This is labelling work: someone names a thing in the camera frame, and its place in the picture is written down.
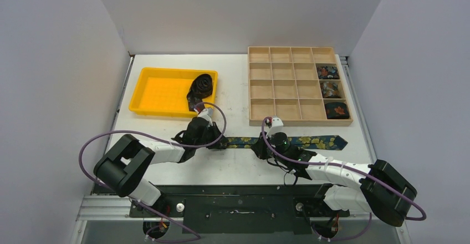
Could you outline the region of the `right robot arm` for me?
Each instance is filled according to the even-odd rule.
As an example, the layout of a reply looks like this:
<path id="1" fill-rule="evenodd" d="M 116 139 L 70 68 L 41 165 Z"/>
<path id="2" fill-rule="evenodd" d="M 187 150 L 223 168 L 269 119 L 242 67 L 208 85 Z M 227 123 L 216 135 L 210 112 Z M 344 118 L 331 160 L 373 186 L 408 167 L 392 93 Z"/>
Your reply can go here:
<path id="1" fill-rule="evenodd" d="M 326 191 L 313 201 L 319 215 L 326 216 L 333 210 L 371 212 L 395 227 L 410 220 L 408 212 L 417 190 L 387 161 L 359 164 L 316 152 L 341 150 L 346 145 L 339 136 L 288 137 L 280 132 L 260 135 L 250 149 L 261 160 L 273 159 L 275 166 L 296 178 L 327 181 Z"/>

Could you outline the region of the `yellow plastic tray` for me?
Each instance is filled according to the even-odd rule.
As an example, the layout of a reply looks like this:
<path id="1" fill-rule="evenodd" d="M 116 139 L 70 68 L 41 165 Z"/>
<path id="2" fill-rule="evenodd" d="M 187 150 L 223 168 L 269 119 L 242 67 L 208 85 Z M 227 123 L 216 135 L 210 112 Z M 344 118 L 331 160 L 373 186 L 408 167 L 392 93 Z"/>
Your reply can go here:
<path id="1" fill-rule="evenodd" d="M 129 110 L 137 115 L 192 118 L 187 94 L 192 83 L 202 74 L 212 78 L 211 95 L 203 101 L 214 103 L 218 73 L 215 70 L 143 68 L 129 102 Z"/>

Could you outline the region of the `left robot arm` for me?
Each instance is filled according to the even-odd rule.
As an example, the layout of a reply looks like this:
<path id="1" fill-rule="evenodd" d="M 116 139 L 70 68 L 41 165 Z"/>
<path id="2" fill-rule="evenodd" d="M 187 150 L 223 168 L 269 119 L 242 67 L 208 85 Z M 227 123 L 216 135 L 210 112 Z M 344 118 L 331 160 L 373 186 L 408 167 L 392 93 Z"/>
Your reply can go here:
<path id="1" fill-rule="evenodd" d="M 199 148 L 222 150 L 227 145 L 228 138 L 214 121 L 195 117 L 170 144 L 123 135 L 96 163 L 93 174 L 118 196 L 143 203 L 144 210 L 156 217 L 164 212 L 165 200 L 161 198 L 163 192 L 144 178 L 149 166 L 183 163 Z"/>

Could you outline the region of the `blue yellow floral tie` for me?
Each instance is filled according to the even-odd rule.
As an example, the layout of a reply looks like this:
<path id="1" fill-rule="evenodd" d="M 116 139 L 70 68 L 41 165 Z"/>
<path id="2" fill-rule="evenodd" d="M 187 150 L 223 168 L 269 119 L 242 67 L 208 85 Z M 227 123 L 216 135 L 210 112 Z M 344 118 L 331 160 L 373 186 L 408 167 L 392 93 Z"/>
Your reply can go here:
<path id="1" fill-rule="evenodd" d="M 263 137 L 227 137 L 226 148 L 229 149 L 250 149 L 258 140 L 265 143 Z M 291 144 L 302 149 L 317 150 L 343 150 L 348 142 L 339 135 L 320 136 L 290 136 L 288 140 Z"/>

